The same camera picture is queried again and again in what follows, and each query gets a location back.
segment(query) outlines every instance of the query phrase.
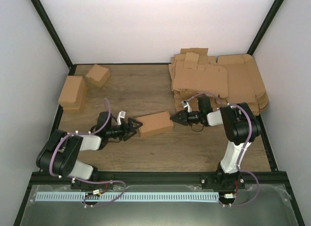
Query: white wall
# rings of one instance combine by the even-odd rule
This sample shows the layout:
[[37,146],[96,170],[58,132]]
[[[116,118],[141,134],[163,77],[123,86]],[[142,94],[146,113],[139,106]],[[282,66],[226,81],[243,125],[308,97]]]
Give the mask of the white wall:
[[0,219],[14,223],[68,73],[30,0],[0,0]]
[[311,225],[310,1],[285,0],[255,52],[270,100],[263,121],[306,225]]
[[41,0],[73,63],[247,52],[274,0]]

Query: flattened cardboard box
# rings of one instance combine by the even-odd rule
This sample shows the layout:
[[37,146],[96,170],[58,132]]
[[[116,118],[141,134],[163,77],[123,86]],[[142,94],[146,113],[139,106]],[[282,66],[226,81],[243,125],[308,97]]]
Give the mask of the flattened cardboard box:
[[227,70],[228,96],[226,99],[229,103],[258,103],[257,99],[266,93],[260,72],[251,55],[219,56],[217,63]]
[[169,112],[143,116],[136,118],[136,120],[143,124],[139,128],[139,136],[142,138],[172,131],[174,126]]
[[222,66],[205,64],[205,70],[189,71],[175,67],[173,90],[180,92],[211,92],[225,98],[228,96],[227,71]]
[[[175,99],[175,109],[177,112],[180,110],[184,110],[184,107],[181,104],[181,102],[183,100],[186,100],[186,99],[182,99],[182,98],[181,99]],[[194,98],[191,101],[189,101],[189,105],[193,111],[199,111],[199,105],[198,105],[198,99],[197,98]]]
[[87,87],[84,90],[84,93],[82,95],[82,98],[81,98],[81,101],[78,107],[69,107],[69,108],[63,107],[63,110],[66,113],[83,113],[85,105],[86,105],[86,94],[87,94]]
[[86,83],[82,76],[67,76],[58,103],[62,107],[79,107]]
[[90,84],[102,87],[110,76],[111,74],[108,68],[95,64],[86,74],[86,79]]

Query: wooden floor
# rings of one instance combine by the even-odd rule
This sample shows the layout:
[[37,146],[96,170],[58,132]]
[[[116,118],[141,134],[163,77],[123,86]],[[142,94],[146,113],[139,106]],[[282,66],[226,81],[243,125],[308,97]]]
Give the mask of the wooden floor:
[[[91,65],[78,65],[75,75],[85,76]],[[63,113],[59,128],[87,132],[105,111],[103,98],[111,103],[113,115],[121,110],[127,117],[162,111],[175,113],[171,78],[167,65],[105,65],[111,77],[102,88],[87,83],[83,114]],[[228,140],[223,126],[206,127],[200,133],[174,124],[172,132],[127,142],[109,143],[101,151],[80,152],[79,160],[105,171],[214,171],[224,157]],[[261,137],[250,146],[241,167],[270,171]]]

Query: wire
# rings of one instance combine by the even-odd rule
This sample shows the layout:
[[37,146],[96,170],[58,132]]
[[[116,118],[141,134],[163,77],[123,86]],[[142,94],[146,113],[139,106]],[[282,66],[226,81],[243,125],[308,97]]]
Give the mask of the wire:
[[191,101],[193,98],[195,98],[195,97],[197,97],[197,96],[199,96],[199,95],[204,95],[204,94],[209,94],[209,95],[215,97],[216,99],[218,99],[218,100],[220,101],[220,103],[222,103],[222,106],[224,106],[224,103],[222,102],[222,100],[221,100],[218,96],[216,96],[214,93],[211,93],[211,92],[208,92],[208,91],[201,92],[201,93],[198,93],[198,94],[196,94],[196,95],[194,95],[194,96],[191,96],[189,99],[187,99],[187,101],[189,102],[189,101]]
[[111,107],[110,107],[110,102],[107,98],[104,98],[104,105],[105,105],[105,109],[107,110],[107,105],[106,105],[106,102],[108,104],[108,117],[105,121],[105,123],[98,129],[96,130],[95,132],[93,132],[92,134],[95,135],[97,134],[98,132],[100,132],[102,129],[104,129],[104,127],[107,125],[109,119],[110,119],[110,115],[111,115]]
[[238,190],[239,190],[238,182],[234,181],[234,184],[235,184],[235,187],[236,187],[235,194],[236,194],[236,197],[238,197]]
[[191,130],[193,130],[194,132],[201,132],[204,129],[204,125],[202,126],[201,130],[194,130],[192,126],[193,126],[193,124],[191,125]]
[[251,138],[251,136],[252,136],[252,122],[251,122],[251,119],[249,118],[247,112],[246,112],[241,106],[239,106],[239,105],[237,105],[237,104],[229,104],[229,106],[233,106],[233,107],[238,108],[238,109],[245,115],[245,117],[246,117],[246,119],[247,119],[247,122],[248,122],[248,127],[249,127],[249,129],[248,129],[248,136],[247,136],[247,138],[246,138],[245,143],[244,143],[243,146],[242,146],[242,149],[241,149],[241,151],[240,151],[240,154],[239,154],[239,156],[238,156],[238,160],[237,160],[237,163],[236,163],[237,170],[240,171],[241,173],[250,174],[250,175],[255,179],[256,184],[257,184],[257,191],[256,191],[256,194],[255,194],[255,196],[254,196],[251,200],[249,200],[249,201],[247,201],[247,202],[245,202],[245,203],[232,205],[232,207],[240,207],[240,206],[244,206],[244,205],[246,205],[246,204],[249,204],[250,202],[254,201],[254,200],[257,198],[257,196],[258,196],[258,194],[259,194],[259,181],[258,181],[257,177],[256,177],[252,172],[247,171],[247,170],[241,170],[241,169],[240,169],[240,165],[239,165],[240,160],[241,160],[241,157],[242,157],[242,154],[243,154],[243,152],[244,152],[244,149],[245,149],[247,143],[249,142],[249,140],[250,140],[250,138]]
[[[123,184],[124,190],[122,190],[122,192],[121,192],[117,197],[115,197],[114,199],[112,199],[112,200],[109,201],[109,202],[105,202],[105,203],[102,203],[102,204],[98,204],[98,203],[97,203],[97,204],[93,205],[92,207],[89,206],[90,208],[94,208],[94,207],[97,208],[97,207],[102,207],[102,206],[105,206],[105,205],[109,205],[109,204],[115,202],[116,200],[118,200],[119,198],[121,198],[121,196],[124,195],[125,190],[126,190],[126,183],[125,183],[124,181],[120,181],[120,180],[115,180],[115,181],[114,181],[114,180],[111,180],[111,181],[100,181],[100,182],[97,182],[97,181],[88,181],[88,180],[84,180],[84,179],[80,179],[80,178],[76,178],[76,180],[83,181],[83,182],[88,183],[88,184],[94,184],[94,185],[109,184],[109,183],[121,183],[121,184]],[[86,197],[84,198],[84,200],[83,200],[83,205],[85,206],[85,208],[88,207],[88,205],[86,204],[86,200],[87,200],[88,198],[92,197],[92,196],[97,196],[97,195],[91,194],[91,195],[88,195],[88,196],[86,196]]]
[[[104,129],[104,127],[107,125],[109,119],[110,119],[110,115],[111,115],[111,107],[110,107],[110,102],[107,98],[104,98],[104,105],[105,105],[105,108],[107,110],[107,105],[106,103],[108,104],[108,117],[105,121],[105,123],[98,129],[96,130],[95,132],[91,133],[92,135],[100,132],[102,129]],[[54,164],[54,161],[55,161],[55,157],[56,157],[56,154],[58,152],[58,150],[60,149],[61,145],[66,141],[67,138],[69,138],[70,136],[73,136],[73,135],[89,135],[90,133],[68,133],[67,135],[65,135],[58,143],[58,145],[56,146],[56,149],[55,151],[53,152],[52,154],[52,157],[51,157],[51,161],[50,161],[50,166],[49,166],[49,172],[50,172],[50,175],[51,176],[58,176],[56,174],[53,173],[53,164]],[[84,180],[84,179],[81,179],[81,178],[76,178],[76,180],[78,181],[81,181],[81,182],[85,182],[85,183],[88,183],[88,184],[93,184],[93,185],[100,185],[100,184],[109,184],[109,183],[121,183],[123,184],[124,186],[124,190],[117,196],[115,197],[114,199],[112,199],[111,201],[109,202],[106,202],[104,204],[96,204],[94,205],[95,207],[100,207],[100,206],[104,206],[104,205],[108,205],[110,203],[113,203],[114,201],[116,201],[117,199],[119,199],[125,192],[125,189],[126,189],[126,183],[124,181],[120,181],[120,180],[111,180],[111,181],[101,181],[101,182],[94,182],[94,181],[88,181],[88,180]]]

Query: white cable tray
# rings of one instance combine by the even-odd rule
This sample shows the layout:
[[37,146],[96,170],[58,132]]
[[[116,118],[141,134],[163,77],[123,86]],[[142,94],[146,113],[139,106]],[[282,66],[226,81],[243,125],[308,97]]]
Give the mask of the white cable tray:
[[[108,202],[119,195],[106,192],[100,197],[92,196],[86,201]],[[37,192],[36,202],[81,202],[85,192]],[[116,202],[208,202],[217,203],[217,192],[125,192]]]

